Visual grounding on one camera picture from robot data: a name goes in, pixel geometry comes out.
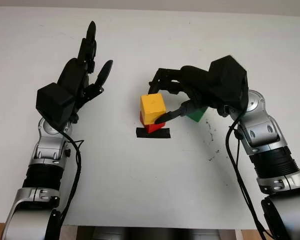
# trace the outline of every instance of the white table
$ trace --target white table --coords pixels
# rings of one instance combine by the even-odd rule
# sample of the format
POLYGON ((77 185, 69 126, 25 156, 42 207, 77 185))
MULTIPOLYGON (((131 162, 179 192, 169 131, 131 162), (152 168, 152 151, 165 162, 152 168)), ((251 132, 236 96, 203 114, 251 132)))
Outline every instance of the white table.
MULTIPOLYGON (((140 139, 139 98, 158 68, 208 69, 231 54, 248 71, 250 88, 264 95, 300 167, 300 17, 82 8, 0 7, 0 222, 39 138, 37 89, 56 82, 77 56, 91 20, 97 24, 97 67, 90 79, 106 60, 114 65, 105 92, 80 110, 73 126, 73 138, 85 142, 65 223, 255 228, 226 157, 231 119, 209 109, 199 124, 187 117, 167 123, 171 139, 140 139)), ((163 97, 169 110, 187 99, 163 97)), ((239 166, 265 224, 264 195, 242 149, 239 166)), ((63 202, 74 173, 71 159, 62 178, 63 202)))

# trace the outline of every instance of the wire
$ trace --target wire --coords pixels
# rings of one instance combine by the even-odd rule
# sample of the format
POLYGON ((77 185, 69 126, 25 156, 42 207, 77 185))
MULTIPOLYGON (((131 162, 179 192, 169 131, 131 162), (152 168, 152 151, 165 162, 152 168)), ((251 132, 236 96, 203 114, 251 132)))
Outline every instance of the wire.
POLYGON ((59 227, 61 228, 65 221, 66 215, 68 213, 71 201, 74 198, 76 190, 77 190, 80 173, 81 173, 81 153, 80 153, 79 148, 82 145, 82 143, 84 142, 84 140, 74 141, 68 134, 66 134, 63 131, 60 131, 60 134, 62 134, 73 145, 73 147, 75 149, 75 162, 76 162, 76 173, 74 176, 74 180, 73 180, 73 184, 72 184, 71 191, 69 194, 69 198, 68 198, 68 201, 66 203, 64 210, 62 211, 62 213, 60 215, 59 227))
POLYGON ((238 162, 239 162, 239 150, 240 150, 240 139, 238 139, 238 147, 236 149, 236 161, 235 161, 235 165, 238 168, 238 162))
POLYGON ((239 160, 239 146, 238 146, 238 151, 237 151, 237 159, 236 159, 236 162, 234 160, 234 157, 231 153, 231 150, 230 150, 230 147, 229 147, 229 139, 230 139, 230 135, 232 133, 232 131, 235 129, 235 126, 238 124, 238 122, 240 121, 241 117, 245 114, 246 111, 243 111, 242 113, 239 114, 239 116, 234 120, 234 122, 232 123, 232 125, 229 127, 229 130, 228 132, 226 133, 226 137, 225 137, 225 148, 226 148, 226 151, 229 155, 229 158, 231 160, 231 163, 232 163, 232 166, 233 166, 233 169, 234 169, 234 172, 235 172, 235 175, 236 175, 236 178, 237 178, 237 181, 238 181, 238 184, 240 186, 240 190, 242 192, 242 195, 243 195, 243 198, 251 212, 251 215, 252 215, 252 218, 253 218, 253 221, 255 223, 255 226, 260 234, 260 237, 262 240, 266 240, 266 237, 265 235, 263 234, 264 232, 269 235, 271 238, 273 238, 264 228, 264 226, 261 224, 261 222, 258 220, 258 217, 257 217, 257 214, 256 214, 256 211, 255 211, 255 208, 253 206, 253 203, 250 199, 250 196, 249 196, 249 193, 247 191, 247 188, 245 186, 245 183, 240 175, 240 172, 239 172, 239 169, 238 169, 238 160, 239 160))

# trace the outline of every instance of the silver robot arm segment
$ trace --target silver robot arm segment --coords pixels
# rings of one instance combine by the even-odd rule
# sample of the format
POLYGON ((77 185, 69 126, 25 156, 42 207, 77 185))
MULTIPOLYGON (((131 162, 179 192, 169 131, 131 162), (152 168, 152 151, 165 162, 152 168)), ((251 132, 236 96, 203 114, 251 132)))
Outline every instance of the silver robot arm segment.
MULTIPOLYGON (((276 240, 300 240, 300 169, 276 120, 266 112, 264 97, 249 90, 248 99, 238 132, 260 190, 268 195, 261 202, 264 217, 276 240)), ((236 119, 239 113, 233 109, 230 115, 236 119)))
MULTIPOLYGON (((64 132, 71 134, 71 124, 64 132)), ((43 118, 38 124, 39 141, 34 147, 26 179, 15 196, 3 230, 3 240, 59 239, 60 180, 70 149, 66 138, 43 118)))

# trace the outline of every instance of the toy block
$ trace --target toy block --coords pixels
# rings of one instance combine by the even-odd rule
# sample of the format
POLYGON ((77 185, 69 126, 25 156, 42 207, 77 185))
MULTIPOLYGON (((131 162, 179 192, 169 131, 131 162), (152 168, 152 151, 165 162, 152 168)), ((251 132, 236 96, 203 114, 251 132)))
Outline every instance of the toy block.
POLYGON ((144 120, 142 118, 142 113, 141 112, 140 112, 140 122, 142 123, 142 125, 144 126, 144 128, 146 129, 146 132, 148 134, 153 133, 153 132, 157 131, 158 129, 161 129, 166 125, 165 122, 162 122, 162 123, 159 123, 159 124, 154 124, 154 123, 153 124, 148 124, 148 125, 144 124, 144 120))
POLYGON ((206 110, 208 109, 207 106, 204 106, 203 108, 200 108, 199 110, 189 113, 187 114, 187 117, 191 118, 193 121, 196 121, 197 123, 200 122, 202 116, 204 115, 204 113, 206 112, 206 110))
POLYGON ((166 105, 161 93, 142 95, 140 110, 144 124, 154 124, 158 117, 166 113, 166 105))

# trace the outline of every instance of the green block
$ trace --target green block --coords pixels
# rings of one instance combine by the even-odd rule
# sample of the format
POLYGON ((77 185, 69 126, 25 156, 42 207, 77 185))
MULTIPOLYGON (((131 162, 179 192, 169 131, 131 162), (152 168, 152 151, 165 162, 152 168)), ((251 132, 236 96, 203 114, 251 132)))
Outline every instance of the green block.
POLYGON ((202 116, 204 115, 204 113, 206 112, 207 109, 208 109, 208 107, 204 106, 203 108, 201 108, 195 112, 187 114, 187 116, 189 118, 191 118, 193 121, 196 121, 198 123, 198 122, 200 122, 202 116))

